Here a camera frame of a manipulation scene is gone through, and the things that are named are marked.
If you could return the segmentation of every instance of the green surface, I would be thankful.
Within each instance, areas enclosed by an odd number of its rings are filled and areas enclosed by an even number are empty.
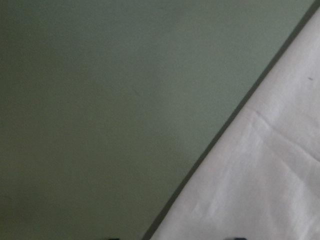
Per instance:
[[[312,2],[0,1],[0,239],[141,239]]]

